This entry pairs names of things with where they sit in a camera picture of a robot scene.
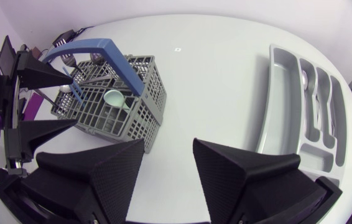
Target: white table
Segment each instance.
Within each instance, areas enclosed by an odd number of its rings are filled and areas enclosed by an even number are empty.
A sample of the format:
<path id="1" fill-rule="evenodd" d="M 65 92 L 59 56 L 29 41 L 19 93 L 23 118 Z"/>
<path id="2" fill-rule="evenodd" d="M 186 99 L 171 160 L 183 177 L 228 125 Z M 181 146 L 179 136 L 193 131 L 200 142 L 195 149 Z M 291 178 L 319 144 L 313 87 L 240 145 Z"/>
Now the white table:
<path id="1" fill-rule="evenodd" d="M 340 184 L 343 194 L 322 223 L 344 223 L 349 219 L 352 93 L 332 63 L 306 41 L 257 22 L 198 15 L 112 22 L 88 29 L 79 36 L 79 39 L 89 38 L 111 38 L 124 54 L 155 55 L 167 91 L 164 122 L 151 153 L 143 157 L 127 220 L 147 223 L 210 220 L 193 158 L 193 138 L 255 150 L 266 105 L 270 44 L 310 59 L 341 82 L 348 118 L 346 170 Z M 89 59 L 88 54 L 75 57 L 79 62 Z M 60 71 L 64 66 L 59 58 L 52 65 Z M 57 91 L 58 87 L 44 89 L 53 99 Z M 50 108 L 45 101 L 37 119 L 55 119 Z M 71 128 L 37 152 L 68 153 L 108 144 Z M 33 161 L 24 167 L 33 171 L 37 164 Z"/>

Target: gray cutlery basket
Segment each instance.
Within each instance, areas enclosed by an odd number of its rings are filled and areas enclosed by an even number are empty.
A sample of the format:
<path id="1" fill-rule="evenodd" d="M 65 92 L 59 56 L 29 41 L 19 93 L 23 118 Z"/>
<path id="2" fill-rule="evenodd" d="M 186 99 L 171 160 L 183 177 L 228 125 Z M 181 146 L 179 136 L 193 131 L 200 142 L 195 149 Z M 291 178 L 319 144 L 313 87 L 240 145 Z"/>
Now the gray cutlery basket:
<path id="1" fill-rule="evenodd" d="M 124 142 L 144 139 L 145 152 L 149 153 L 162 123 L 166 91 L 154 62 L 154 56 L 125 56 L 144 84 L 141 96 L 136 96 L 108 64 L 94 65 L 92 61 L 78 64 L 71 76 L 76 83 L 109 75 L 108 80 L 81 85 L 84 96 L 82 106 L 73 93 L 58 93 L 51 113 L 58 119 L 77 119 L 76 127 L 88 134 Z M 103 95 L 118 90 L 124 95 L 125 107 L 114 107 L 104 102 Z"/>

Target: fork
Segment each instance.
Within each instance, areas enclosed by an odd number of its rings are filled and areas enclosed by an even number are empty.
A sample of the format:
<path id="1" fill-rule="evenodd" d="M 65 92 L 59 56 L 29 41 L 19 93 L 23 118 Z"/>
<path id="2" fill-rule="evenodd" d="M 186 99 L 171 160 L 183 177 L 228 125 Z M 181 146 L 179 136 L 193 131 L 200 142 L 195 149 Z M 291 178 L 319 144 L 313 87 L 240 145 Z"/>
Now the fork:
<path id="1" fill-rule="evenodd" d="M 64 39 L 58 41 L 56 43 L 56 47 L 61 46 L 63 44 L 66 44 Z M 62 58 L 63 63 L 66 66 L 73 67 L 73 68 L 77 69 L 81 74 L 83 74 L 83 71 L 76 64 L 76 60 L 75 60 L 75 57 L 73 54 L 65 54 L 65 55 L 61 55 L 60 57 Z"/>

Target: cutlery tray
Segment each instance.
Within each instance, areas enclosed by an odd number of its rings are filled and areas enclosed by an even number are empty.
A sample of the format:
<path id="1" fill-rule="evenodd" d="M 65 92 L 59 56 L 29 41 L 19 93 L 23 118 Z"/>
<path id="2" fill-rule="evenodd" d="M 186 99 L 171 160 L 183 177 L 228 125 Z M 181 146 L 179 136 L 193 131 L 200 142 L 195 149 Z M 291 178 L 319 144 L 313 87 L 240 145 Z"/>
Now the cutlery tray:
<path id="1" fill-rule="evenodd" d="M 270 46 L 266 112 L 257 145 L 263 154 L 301 157 L 299 169 L 336 185 L 345 170 L 346 110 L 339 81 L 321 66 Z M 307 75 L 303 87 L 302 71 Z"/>

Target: basket handle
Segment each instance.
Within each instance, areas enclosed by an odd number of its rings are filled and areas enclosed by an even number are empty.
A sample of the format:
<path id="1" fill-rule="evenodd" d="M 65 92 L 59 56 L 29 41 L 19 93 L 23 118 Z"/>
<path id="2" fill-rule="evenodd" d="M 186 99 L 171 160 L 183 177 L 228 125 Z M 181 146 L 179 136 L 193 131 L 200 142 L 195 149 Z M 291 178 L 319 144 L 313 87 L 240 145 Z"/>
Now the basket handle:
<path id="1" fill-rule="evenodd" d="M 43 63 L 64 54 L 99 53 L 112 66 L 122 81 L 132 90 L 133 94 L 141 96 L 144 84 L 130 66 L 124 55 L 111 39 L 76 40 L 63 44 L 51 50 L 43 59 Z"/>

